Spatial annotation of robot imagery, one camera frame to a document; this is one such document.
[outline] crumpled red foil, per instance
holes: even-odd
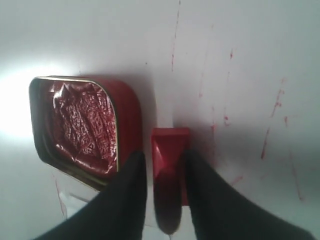
[[[97,177],[117,172],[116,117],[110,98],[91,82],[43,84],[48,136],[68,161]]]

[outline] red plastic piece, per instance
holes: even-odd
[[[172,234],[180,224],[182,205],[188,205],[181,154],[190,147],[190,130],[154,128],[151,144],[156,219],[162,231]]]

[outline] white surface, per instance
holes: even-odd
[[[30,123],[34,76],[83,74],[134,88],[149,169],[151,128],[188,126],[236,189],[320,238],[319,29],[318,0],[2,1],[0,239],[33,238],[63,221],[56,180],[58,191],[96,194],[41,163]],[[194,239],[189,216],[183,222],[172,239]],[[146,224],[156,224],[152,196]]]

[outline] open tin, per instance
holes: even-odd
[[[114,113],[115,125],[115,158],[114,167],[110,174],[96,174],[90,170],[91,163],[86,169],[77,164],[75,159],[68,158],[57,148],[53,140],[53,133],[48,127],[47,92],[45,86],[50,85],[88,85],[102,90],[107,97],[111,111]],[[36,77],[29,86],[29,99],[33,138],[36,151],[40,159],[50,166],[74,177],[84,184],[102,190],[114,177],[115,173],[124,165],[129,155],[143,149],[142,114],[139,100],[134,91],[124,82],[107,79],[106,77],[71,77],[47,76]]]

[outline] white wall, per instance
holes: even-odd
[[[133,86],[147,153],[156,122],[191,127],[230,184],[320,238],[319,43],[318,0],[2,1],[0,239],[63,220],[56,180],[59,191],[96,194],[42,164],[32,143],[31,79],[83,74]],[[172,239],[194,238],[183,222]],[[156,226],[152,196],[146,224]]]

